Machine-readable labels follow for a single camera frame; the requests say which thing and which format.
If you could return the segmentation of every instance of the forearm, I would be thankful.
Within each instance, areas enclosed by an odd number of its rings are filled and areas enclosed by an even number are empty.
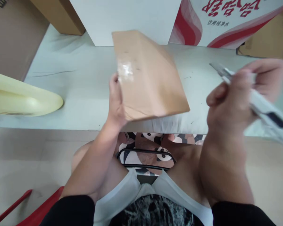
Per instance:
[[[112,160],[119,131],[109,122],[104,124],[66,183],[62,196],[90,195],[98,190]]]
[[[209,132],[200,158],[200,177],[210,205],[218,201],[253,204],[245,173],[246,150],[243,133],[224,137]]]

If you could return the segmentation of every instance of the panda print fabric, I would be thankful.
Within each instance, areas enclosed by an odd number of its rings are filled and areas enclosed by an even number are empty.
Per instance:
[[[143,165],[155,165],[166,168],[171,168],[174,162],[171,156],[166,153],[170,153],[166,148],[161,146],[162,139],[168,139],[169,134],[161,133],[124,133],[127,142],[119,145],[119,151],[124,148],[129,149],[143,149],[150,151],[158,151],[158,153],[141,153],[125,150],[120,156],[121,163],[126,164],[143,164]],[[189,143],[189,144],[201,144],[204,140],[204,135],[193,134],[173,134],[173,142],[176,143]],[[136,168],[136,172],[141,175],[160,175],[161,170],[158,169],[146,169]]]

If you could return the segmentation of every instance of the brown box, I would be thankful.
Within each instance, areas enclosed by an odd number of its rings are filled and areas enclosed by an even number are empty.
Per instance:
[[[69,0],[31,0],[61,34],[83,35],[86,31]]]
[[[173,58],[136,30],[113,32],[119,82],[129,121],[190,110]]]
[[[0,74],[24,80],[48,25],[29,0],[0,0]]]
[[[283,12],[237,49],[238,55],[283,59]]]

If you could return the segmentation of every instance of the right hand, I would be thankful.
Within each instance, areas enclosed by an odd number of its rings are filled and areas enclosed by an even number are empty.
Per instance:
[[[249,74],[257,73],[255,84]],[[247,64],[233,77],[230,86],[220,84],[207,97],[209,131],[242,134],[256,118],[249,107],[251,88],[274,102],[283,85],[283,60],[262,59]]]

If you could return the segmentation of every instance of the cardboard box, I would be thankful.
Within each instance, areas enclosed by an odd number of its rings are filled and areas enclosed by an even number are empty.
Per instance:
[[[112,33],[127,120],[190,110],[173,58],[139,31]]]
[[[283,11],[283,0],[182,0],[170,43],[236,49]]]
[[[0,74],[24,80],[48,25],[29,0],[0,0]]]
[[[95,46],[113,46],[114,31],[139,30],[167,45],[181,0],[70,0]]]
[[[238,55],[283,59],[283,12],[237,49]]]
[[[31,0],[61,34],[83,35],[86,31],[69,0]]]

